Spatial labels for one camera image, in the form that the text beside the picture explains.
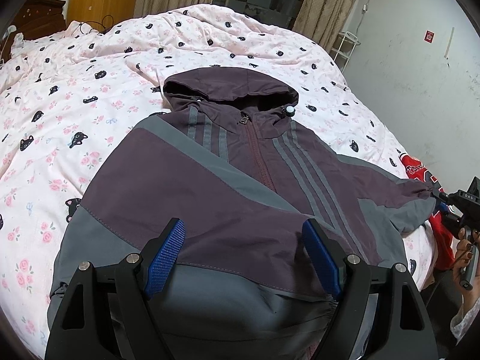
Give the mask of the person right hand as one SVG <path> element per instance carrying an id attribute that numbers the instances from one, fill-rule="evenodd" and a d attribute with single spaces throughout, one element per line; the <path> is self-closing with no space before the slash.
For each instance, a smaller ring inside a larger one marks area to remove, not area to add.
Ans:
<path id="1" fill-rule="evenodd" d="M 452 269 L 453 280 L 456 287 L 459 289 L 463 301 L 463 314 L 467 314 L 475 305 L 479 299 L 479 269 L 475 274 L 472 289 L 465 289 L 461 284 L 461 274 L 466 270 L 473 259 L 473 253 L 471 252 L 472 244 L 465 236 L 465 229 L 462 228 L 459 232 L 460 242 L 457 245 L 455 263 Z"/>

